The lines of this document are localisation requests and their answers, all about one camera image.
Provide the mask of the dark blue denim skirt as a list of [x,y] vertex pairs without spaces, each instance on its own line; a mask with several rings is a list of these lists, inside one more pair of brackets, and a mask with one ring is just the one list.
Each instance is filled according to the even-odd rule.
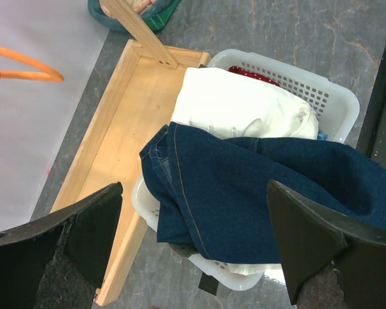
[[386,230],[386,170],[354,148],[303,138],[222,140],[177,123],[140,152],[160,202],[157,240],[225,263],[280,261],[267,188],[276,180],[308,199]]

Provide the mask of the red polka dot skirt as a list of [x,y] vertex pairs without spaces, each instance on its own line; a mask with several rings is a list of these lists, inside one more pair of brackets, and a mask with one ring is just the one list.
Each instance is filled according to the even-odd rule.
[[269,77],[266,77],[265,75],[250,72],[250,71],[245,70],[244,68],[241,68],[239,66],[231,66],[228,68],[228,71],[230,73],[235,73],[235,74],[242,75],[245,77],[250,77],[250,78],[255,79],[255,80],[260,80],[260,81],[266,82],[268,84],[273,84],[274,86],[277,86],[277,87],[280,86],[279,83],[275,82],[273,79],[271,79]]

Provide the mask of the teal bin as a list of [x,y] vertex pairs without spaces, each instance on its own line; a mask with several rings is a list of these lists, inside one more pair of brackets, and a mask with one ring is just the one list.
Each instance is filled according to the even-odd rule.
[[[155,5],[148,7],[138,15],[153,32],[159,32],[168,23],[178,4],[179,1],[156,1]],[[106,28],[118,32],[128,32],[117,19],[103,13],[99,1],[88,1],[87,9],[90,16]]]

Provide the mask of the white pleated skirt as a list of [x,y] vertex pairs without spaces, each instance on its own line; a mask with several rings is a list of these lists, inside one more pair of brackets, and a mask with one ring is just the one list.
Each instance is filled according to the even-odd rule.
[[316,113],[305,100],[221,68],[186,70],[170,120],[222,139],[318,136]]

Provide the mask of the floral pink cloth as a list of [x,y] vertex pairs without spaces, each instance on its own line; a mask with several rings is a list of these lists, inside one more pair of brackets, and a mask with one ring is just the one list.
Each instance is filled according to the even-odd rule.
[[[133,8],[133,10],[138,13],[138,14],[141,14],[144,10],[146,10],[148,7],[152,6],[152,5],[155,5],[156,4],[156,0],[127,0],[127,2],[129,3],[129,5]],[[111,14],[111,12],[104,6],[103,2],[102,1],[99,1],[100,3],[100,7],[103,11],[103,13],[105,13],[107,16],[109,17],[112,17],[113,15]]]

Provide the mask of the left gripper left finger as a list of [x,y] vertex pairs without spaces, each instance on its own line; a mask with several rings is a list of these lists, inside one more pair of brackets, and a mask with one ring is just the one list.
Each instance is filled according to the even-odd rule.
[[122,208],[121,183],[0,232],[0,308],[91,308]]

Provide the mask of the small black square marker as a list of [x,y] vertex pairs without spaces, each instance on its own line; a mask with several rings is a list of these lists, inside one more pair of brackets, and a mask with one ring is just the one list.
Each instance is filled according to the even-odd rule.
[[213,276],[209,276],[203,272],[201,274],[198,288],[208,294],[217,295],[217,290],[219,288],[219,281]]

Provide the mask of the wooden clothes rack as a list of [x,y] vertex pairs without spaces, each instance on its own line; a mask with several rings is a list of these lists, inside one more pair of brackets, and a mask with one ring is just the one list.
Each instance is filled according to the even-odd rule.
[[91,259],[100,249],[107,251],[107,268],[96,283],[95,301],[100,306],[118,299],[147,229],[131,203],[142,173],[139,152],[169,122],[187,68],[207,65],[211,59],[203,51],[162,44],[127,1],[104,1],[104,6],[132,37],[52,207],[60,212],[113,184],[122,190],[117,218],[104,222],[109,207],[101,207],[78,242],[78,257],[90,271],[96,268]]

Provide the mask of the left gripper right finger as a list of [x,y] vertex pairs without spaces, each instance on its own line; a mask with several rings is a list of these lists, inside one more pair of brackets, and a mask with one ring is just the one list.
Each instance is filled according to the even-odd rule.
[[289,300],[298,308],[386,308],[386,230],[268,183]]

